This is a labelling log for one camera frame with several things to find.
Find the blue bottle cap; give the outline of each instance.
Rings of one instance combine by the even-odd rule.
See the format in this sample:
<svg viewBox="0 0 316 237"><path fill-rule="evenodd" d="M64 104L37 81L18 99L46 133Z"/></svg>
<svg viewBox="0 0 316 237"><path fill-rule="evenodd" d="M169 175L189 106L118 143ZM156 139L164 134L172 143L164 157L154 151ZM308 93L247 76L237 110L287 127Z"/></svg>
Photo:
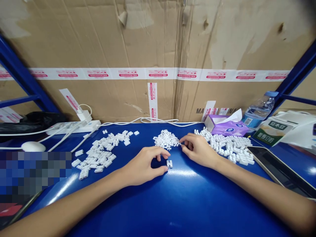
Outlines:
<svg viewBox="0 0 316 237"><path fill-rule="evenodd" d="M279 92L267 91L264 95L267 95L270 97L276 97L278 94Z"/></svg>

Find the power strip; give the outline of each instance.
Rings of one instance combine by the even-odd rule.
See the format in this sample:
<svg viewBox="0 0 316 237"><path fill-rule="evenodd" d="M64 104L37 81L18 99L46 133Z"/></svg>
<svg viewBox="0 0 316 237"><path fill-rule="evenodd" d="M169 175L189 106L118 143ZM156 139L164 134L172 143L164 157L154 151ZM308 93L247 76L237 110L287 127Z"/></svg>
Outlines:
<svg viewBox="0 0 316 237"><path fill-rule="evenodd" d="M59 131L58 133L56 133L56 135L57 134L66 134L66 133L70 132L70 130L78 123L80 123L80 121L57 123L53 126L54 129L47 131L46 134L51 135L51 134L55 133L56 130L61 129L63 126L66 126L66 128ZM78 128L76 130L73 131L73 133L92 132L93 130L97 129L97 125L101 125L100 120L91 120L88 124L87 124L87 122L83 122L82 124L80 124L78 126Z"/></svg>

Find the phone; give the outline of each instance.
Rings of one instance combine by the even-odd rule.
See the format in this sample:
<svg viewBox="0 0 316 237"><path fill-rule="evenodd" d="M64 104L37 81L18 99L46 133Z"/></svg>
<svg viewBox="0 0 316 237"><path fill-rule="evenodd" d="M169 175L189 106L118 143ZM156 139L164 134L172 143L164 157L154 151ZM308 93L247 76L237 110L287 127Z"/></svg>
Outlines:
<svg viewBox="0 0 316 237"><path fill-rule="evenodd" d="M267 148L248 146L254 160L277 184L286 187L308 199L316 201L316 188L288 167Z"/></svg>

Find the blue metal shelf frame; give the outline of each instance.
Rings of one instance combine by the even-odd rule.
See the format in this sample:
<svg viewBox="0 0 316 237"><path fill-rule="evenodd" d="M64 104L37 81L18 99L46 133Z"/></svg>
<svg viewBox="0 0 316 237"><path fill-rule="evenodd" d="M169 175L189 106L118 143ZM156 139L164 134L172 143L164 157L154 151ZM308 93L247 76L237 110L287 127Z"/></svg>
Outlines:
<svg viewBox="0 0 316 237"><path fill-rule="evenodd" d="M308 76L316 66L316 40L304 53L301 59L291 70L287 78L276 90L279 94L275 97L275 106L269 116L272 116L285 100L292 100L300 103L316 106L316 100L291 96L290 94Z"/></svg>
<svg viewBox="0 0 316 237"><path fill-rule="evenodd" d="M0 63L28 95L0 101L0 108L34 101L42 111L60 113L59 109L19 60L2 35L0 35Z"/></svg>

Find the computer mouse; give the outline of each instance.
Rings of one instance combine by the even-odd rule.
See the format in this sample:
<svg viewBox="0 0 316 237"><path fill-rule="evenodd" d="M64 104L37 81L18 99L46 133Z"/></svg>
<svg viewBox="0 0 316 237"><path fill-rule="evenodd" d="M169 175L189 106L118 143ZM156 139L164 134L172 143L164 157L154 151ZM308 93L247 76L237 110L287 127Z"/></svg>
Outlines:
<svg viewBox="0 0 316 237"><path fill-rule="evenodd" d="M25 142L21 148L26 152L43 152L46 150L46 147L39 142Z"/></svg>

